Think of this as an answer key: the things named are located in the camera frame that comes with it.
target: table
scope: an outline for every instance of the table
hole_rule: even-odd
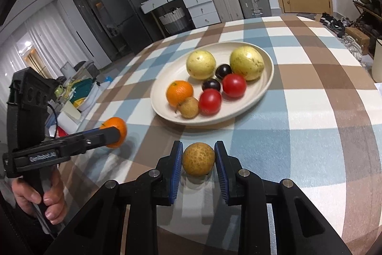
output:
[[[202,128],[156,116],[150,87],[166,66],[195,47],[236,40],[266,50],[275,64],[270,89],[252,109]],[[144,49],[100,96],[80,130],[112,116],[126,120],[124,144],[74,157],[60,167],[68,219],[107,180],[136,179],[168,155],[174,140],[213,146],[263,179],[291,178],[353,254],[380,233],[382,98],[372,79],[320,23],[292,15],[233,21],[166,38]],[[194,184],[182,176],[173,207],[158,207],[160,254],[235,254],[239,207],[220,198],[215,174]],[[274,237],[272,253],[275,254]]]

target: silver bolt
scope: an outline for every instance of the silver bolt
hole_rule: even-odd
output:
[[[242,177],[247,177],[251,172],[248,171],[247,169],[245,168],[242,168],[239,170],[239,175],[242,176]]]
[[[117,182],[114,181],[114,180],[108,180],[108,181],[105,183],[105,187],[108,188],[108,189],[112,189],[112,188],[114,188],[116,185],[117,185]]]
[[[291,181],[290,179],[285,179],[283,180],[283,185],[287,188],[291,188],[293,186],[293,181]]]
[[[160,174],[160,172],[157,169],[153,169],[153,170],[149,171],[149,175],[151,177],[157,177],[157,176],[159,176],[159,174]]]

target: shoe box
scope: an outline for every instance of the shoe box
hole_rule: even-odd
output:
[[[370,37],[362,33],[358,28],[346,27],[345,33],[352,36],[354,40],[362,47],[362,55],[369,53]]]

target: sheer curtain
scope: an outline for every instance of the sheer curtain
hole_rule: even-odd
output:
[[[26,20],[25,27],[53,78],[63,75],[60,68],[66,62],[75,66],[78,62],[88,60],[53,3]]]
[[[9,86],[14,72],[26,68],[18,53],[16,42],[11,35],[0,46],[0,141],[6,143],[6,102],[9,97]]]

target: orange fruit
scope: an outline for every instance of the orange fruit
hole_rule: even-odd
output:
[[[169,104],[177,107],[186,98],[194,95],[194,88],[192,85],[184,80],[176,80],[172,82],[166,91],[166,98]]]
[[[126,122],[119,118],[119,117],[112,117],[112,118],[109,118],[108,120],[106,120],[105,122],[103,122],[101,124],[101,126],[99,127],[100,129],[105,129],[105,128],[110,128],[110,127],[116,127],[120,134],[121,134],[121,137],[120,139],[118,140],[118,142],[115,142],[113,144],[109,144],[109,145],[106,145],[107,147],[109,148],[118,148],[122,145],[122,143],[124,142],[125,138],[126,138],[126,135],[127,135],[127,125],[126,125]]]

